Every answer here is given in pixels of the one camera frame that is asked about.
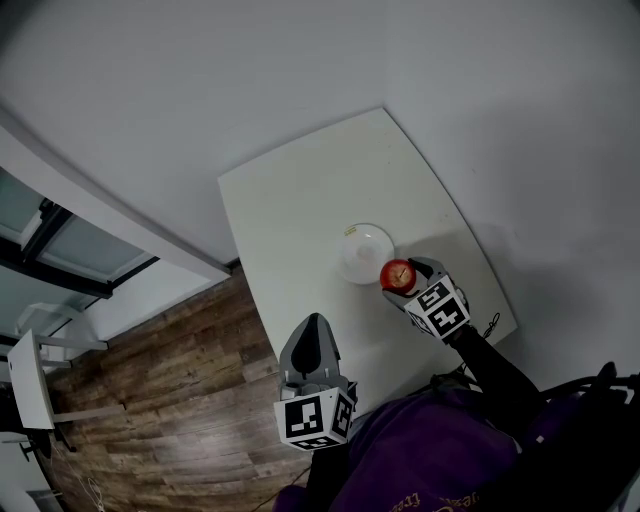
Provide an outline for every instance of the white bowl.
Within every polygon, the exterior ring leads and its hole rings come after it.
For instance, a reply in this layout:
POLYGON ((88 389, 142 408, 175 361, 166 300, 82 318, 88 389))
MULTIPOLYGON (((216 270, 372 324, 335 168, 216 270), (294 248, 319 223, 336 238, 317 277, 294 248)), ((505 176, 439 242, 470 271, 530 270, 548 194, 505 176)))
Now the white bowl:
POLYGON ((351 283, 375 283, 394 253, 391 238, 379 227, 354 224, 345 229, 340 241, 338 271, 351 283))

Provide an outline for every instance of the laminate floor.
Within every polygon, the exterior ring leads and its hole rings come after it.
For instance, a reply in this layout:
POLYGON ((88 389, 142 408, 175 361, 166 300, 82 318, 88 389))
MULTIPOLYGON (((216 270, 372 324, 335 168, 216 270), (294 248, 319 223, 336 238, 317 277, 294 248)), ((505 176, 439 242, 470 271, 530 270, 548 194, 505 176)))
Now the laminate floor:
POLYGON ((72 512, 95 507, 67 462, 88 492, 86 479, 95 480, 107 512, 249 512, 311 460, 278 440, 277 371, 236 269, 50 376, 60 412, 118 403, 127 412, 63 425, 77 453, 55 443, 59 452, 42 465, 72 512))

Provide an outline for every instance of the purple shirt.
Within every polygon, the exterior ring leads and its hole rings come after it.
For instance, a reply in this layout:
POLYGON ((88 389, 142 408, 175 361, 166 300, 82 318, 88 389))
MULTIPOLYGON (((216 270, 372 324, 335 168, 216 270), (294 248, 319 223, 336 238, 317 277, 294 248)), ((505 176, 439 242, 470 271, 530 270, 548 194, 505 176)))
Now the purple shirt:
MULTIPOLYGON (((349 478, 331 512, 464 511, 482 499, 478 490, 508 470, 519 447, 474 407, 466 389, 426 393, 385 404, 350 443, 349 478)), ((524 443, 540 442, 573 407, 551 404, 524 443)), ((275 512, 302 512, 305 489, 289 486, 275 512)))

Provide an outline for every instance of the table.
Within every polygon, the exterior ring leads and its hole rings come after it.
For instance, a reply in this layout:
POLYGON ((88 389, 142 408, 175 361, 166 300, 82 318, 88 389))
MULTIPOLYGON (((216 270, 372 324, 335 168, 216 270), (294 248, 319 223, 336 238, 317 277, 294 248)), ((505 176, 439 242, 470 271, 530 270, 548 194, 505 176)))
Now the table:
POLYGON ((82 345, 81 348, 104 349, 106 347, 106 344, 102 342, 36 337, 32 331, 27 332, 7 355, 13 394, 24 428, 53 430, 54 423, 110 416, 121 414, 124 411, 123 405, 117 405, 88 411, 54 414, 40 362, 39 347, 45 342, 52 345, 60 344, 60 346, 79 347, 82 345))
POLYGON ((358 381, 357 415, 454 369, 457 353, 410 326, 378 284, 336 270, 345 228, 384 229, 397 257, 441 261, 467 294, 481 332, 496 343, 516 328, 473 234, 438 178, 383 109, 285 144, 219 179, 258 312, 280 355, 295 327, 319 312, 331 324, 341 373, 358 381))

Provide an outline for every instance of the red apple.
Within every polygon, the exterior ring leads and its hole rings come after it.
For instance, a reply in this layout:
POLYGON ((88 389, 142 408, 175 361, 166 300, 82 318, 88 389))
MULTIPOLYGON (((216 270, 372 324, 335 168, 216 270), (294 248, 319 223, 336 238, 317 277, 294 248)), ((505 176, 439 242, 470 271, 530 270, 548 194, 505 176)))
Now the red apple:
POLYGON ((380 284, 385 290, 408 293, 416 284, 416 271, 407 260, 391 260, 380 271, 380 284))

